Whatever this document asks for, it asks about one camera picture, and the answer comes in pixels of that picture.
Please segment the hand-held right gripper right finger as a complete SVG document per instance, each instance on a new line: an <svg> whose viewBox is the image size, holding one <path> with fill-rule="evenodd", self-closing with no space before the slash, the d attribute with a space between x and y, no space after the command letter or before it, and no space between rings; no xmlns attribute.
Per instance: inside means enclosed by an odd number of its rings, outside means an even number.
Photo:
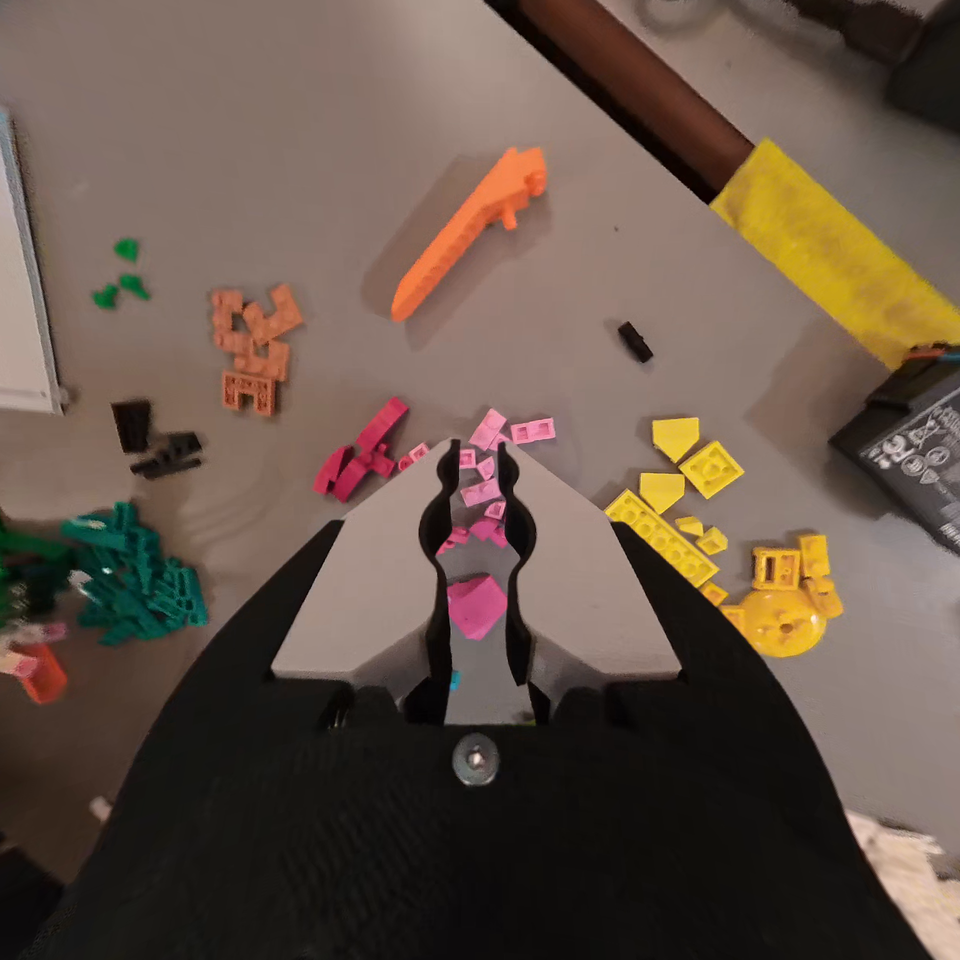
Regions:
<svg viewBox="0 0 960 960"><path fill-rule="evenodd" d="M506 653L534 722L570 690L667 682L681 664L603 510L516 444L497 450L506 540Z"/></svg>

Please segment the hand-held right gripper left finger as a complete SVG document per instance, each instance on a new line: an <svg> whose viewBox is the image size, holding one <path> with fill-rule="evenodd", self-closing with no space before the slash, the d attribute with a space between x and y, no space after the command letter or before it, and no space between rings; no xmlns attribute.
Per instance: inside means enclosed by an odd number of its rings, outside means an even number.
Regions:
<svg viewBox="0 0 960 960"><path fill-rule="evenodd" d="M272 664L276 678L387 690L441 726L450 701L448 577L461 442L448 438L349 510Z"/></svg>

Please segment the large pink lego slope piece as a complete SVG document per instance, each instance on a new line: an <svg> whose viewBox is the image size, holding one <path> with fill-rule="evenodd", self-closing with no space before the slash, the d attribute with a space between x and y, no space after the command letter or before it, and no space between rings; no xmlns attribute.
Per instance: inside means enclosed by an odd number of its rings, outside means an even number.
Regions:
<svg viewBox="0 0 960 960"><path fill-rule="evenodd" d="M474 642L482 641L508 608L507 594L489 573L451 582L446 593L451 622Z"/></svg>

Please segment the pile of yellow lego pieces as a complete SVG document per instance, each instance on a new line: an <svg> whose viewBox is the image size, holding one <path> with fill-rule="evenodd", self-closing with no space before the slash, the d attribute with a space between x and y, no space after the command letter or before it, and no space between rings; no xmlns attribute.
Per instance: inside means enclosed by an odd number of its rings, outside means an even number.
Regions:
<svg viewBox="0 0 960 960"><path fill-rule="evenodd" d="M689 492L709 500L745 471L719 441L701 442L697 417L655 419L654 448L671 471L642 472L606 507L612 522L625 524L642 542L717 608L750 644L770 659L792 659L822 641L829 624L844 614L834 582L829 540L798 534L794 546L751 550L750 590L736 601L716 581L715 558L729 547L727 535L675 508Z"/></svg>

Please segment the pile of light pink lego pieces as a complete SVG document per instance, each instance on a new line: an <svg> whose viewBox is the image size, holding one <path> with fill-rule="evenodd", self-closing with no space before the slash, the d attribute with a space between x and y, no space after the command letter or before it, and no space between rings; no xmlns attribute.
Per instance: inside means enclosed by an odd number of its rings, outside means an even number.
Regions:
<svg viewBox="0 0 960 960"><path fill-rule="evenodd" d="M556 439L553 417L510 424L505 415L489 409L469 438L460 442L458 452L457 497L467 510L482 511L466 526L453 524L436 555L441 557L472 539L505 548L507 503L498 479L498 451L507 442L528 446Z"/></svg>

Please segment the pile of teal lego pieces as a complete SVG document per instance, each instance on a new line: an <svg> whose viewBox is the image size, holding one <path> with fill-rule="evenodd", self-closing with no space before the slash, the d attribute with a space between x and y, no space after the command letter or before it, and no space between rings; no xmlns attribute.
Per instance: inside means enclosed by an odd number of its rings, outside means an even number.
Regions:
<svg viewBox="0 0 960 960"><path fill-rule="evenodd" d="M74 550L70 581L83 599L77 626L97 632L102 646L158 641L209 624L197 570L165 554L132 501L67 519L59 531Z"/></svg>

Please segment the pile of orange lego plates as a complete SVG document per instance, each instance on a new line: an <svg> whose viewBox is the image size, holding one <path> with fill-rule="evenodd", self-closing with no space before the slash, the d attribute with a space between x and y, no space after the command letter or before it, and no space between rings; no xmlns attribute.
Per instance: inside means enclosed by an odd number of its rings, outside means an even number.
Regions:
<svg viewBox="0 0 960 960"><path fill-rule="evenodd" d="M258 301L246 300L240 289L216 288L209 294L212 341L230 360L221 374L222 407L232 412L249 408L262 418L277 413L279 389L290 373L287 336L304 323L289 284L271 288L269 300L267 311Z"/></svg>

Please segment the black lego slope piece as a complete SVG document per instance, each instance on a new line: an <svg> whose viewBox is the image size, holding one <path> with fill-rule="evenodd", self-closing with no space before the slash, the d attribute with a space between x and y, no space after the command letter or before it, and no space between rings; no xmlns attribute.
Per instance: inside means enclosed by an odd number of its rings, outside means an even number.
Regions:
<svg viewBox="0 0 960 960"><path fill-rule="evenodd" d="M152 402L146 398L112 402L114 426L125 454L145 453L152 438Z"/></svg>

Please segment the translucent red lego piece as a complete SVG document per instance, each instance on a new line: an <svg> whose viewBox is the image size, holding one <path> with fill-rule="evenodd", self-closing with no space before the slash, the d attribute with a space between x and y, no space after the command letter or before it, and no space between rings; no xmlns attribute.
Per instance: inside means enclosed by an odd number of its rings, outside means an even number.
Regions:
<svg viewBox="0 0 960 960"><path fill-rule="evenodd" d="M30 701L39 706L60 700L68 686L66 671L47 642L23 650L3 648L1 673L16 679Z"/></svg>

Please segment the pile of dark green lego pieces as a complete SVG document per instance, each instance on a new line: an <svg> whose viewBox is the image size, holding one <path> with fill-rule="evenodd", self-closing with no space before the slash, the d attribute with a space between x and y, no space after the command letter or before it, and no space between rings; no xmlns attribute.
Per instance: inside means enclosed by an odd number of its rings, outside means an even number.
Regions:
<svg viewBox="0 0 960 960"><path fill-rule="evenodd" d="M1 515L1 626L53 618L68 590L75 550L60 520Z"/></svg>

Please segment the orange lego brick separator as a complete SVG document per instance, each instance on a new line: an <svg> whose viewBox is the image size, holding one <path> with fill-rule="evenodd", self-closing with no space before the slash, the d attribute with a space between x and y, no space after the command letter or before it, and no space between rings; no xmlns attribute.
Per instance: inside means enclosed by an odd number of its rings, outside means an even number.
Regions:
<svg viewBox="0 0 960 960"><path fill-rule="evenodd" d="M390 319L402 323L412 317L488 227L499 223L515 230L519 213L546 192L547 180L541 148L506 150L403 275Z"/></svg>

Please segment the pile of white lego pieces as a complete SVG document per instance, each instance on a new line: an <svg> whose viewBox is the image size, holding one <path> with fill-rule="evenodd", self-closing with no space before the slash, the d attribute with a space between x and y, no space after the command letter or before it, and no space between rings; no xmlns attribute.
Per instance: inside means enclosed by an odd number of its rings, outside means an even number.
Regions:
<svg viewBox="0 0 960 960"><path fill-rule="evenodd" d="M931 957L959 957L958 861L927 834L846 810L856 842Z"/></svg>

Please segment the black power adapter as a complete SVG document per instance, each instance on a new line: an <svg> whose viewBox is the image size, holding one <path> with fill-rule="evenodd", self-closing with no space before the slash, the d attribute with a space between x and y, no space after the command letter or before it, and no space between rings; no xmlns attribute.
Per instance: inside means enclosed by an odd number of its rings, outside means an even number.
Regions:
<svg viewBox="0 0 960 960"><path fill-rule="evenodd" d="M828 444L959 554L958 343L914 345Z"/></svg>

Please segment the white tray edge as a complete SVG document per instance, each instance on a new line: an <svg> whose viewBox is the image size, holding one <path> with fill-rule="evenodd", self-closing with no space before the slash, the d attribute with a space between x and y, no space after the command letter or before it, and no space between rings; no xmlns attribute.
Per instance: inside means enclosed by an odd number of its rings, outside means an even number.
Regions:
<svg viewBox="0 0 960 960"><path fill-rule="evenodd" d="M1 108L1 408L60 416L65 392L12 115Z"/></svg>

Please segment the brown wooden rail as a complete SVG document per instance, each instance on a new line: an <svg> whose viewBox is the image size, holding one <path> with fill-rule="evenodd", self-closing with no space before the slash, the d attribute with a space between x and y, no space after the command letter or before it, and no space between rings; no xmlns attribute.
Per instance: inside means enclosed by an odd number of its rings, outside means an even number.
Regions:
<svg viewBox="0 0 960 960"><path fill-rule="evenodd" d="M693 176L712 202L754 144L732 121L595 1L521 1L519 11Z"/></svg>

